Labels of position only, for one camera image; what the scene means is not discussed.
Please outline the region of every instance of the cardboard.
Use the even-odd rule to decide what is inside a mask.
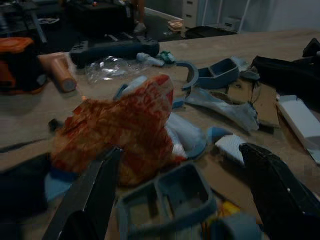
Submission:
[[[215,157],[208,153],[197,162],[204,178],[211,188],[238,205],[248,214],[255,216],[261,222],[250,188],[241,179],[241,171],[243,169],[238,166],[234,167],[228,164],[227,161],[219,161],[220,157]]]
[[[279,120],[276,108],[276,89],[259,83],[255,88],[251,81],[238,79],[231,84],[227,91],[228,96],[235,104],[253,103],[258,113],[260,124],[268,127],[279,128]]]

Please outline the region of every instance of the plastic wrapper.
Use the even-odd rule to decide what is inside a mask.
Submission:
[[[85,74],[88,83],[94,84],[97,81],[109,81],[135,76],[150,66],[151,64],[148,62],[108,56],[85,66]]]
[[[173,102],[173,83],[159,75],[119,100],[87,99],[55,132],[52,165],[81,174],[110,144],[124,150],[118,181],[134,186],[177,162],[165,129]]]

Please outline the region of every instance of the orange cylinder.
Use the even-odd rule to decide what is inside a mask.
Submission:
[[[68,69],[68,62],[64,52],[38,55],[43,69],[54,77],[56,84],[65,92],[76,89],[77,82]]]
[[[77,82],[65,64],[65,58],[55,58],[51,62],[51,72],[61,90],[68,93],[76,89]]]

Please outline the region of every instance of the clear plastic bag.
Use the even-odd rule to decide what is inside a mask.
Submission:
[[[94,84],[100,80],[108,81],[135,76],[150,66],[147,62],[108,56],[85,66],[85,74],[88,83]]]

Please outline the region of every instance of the black case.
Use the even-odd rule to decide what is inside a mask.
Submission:
[[[135,27],[132,4],[112,2],[98,1],[93,6],[73,0],[66,3],[66,12],[75,26],[89,36],[132,31]]]

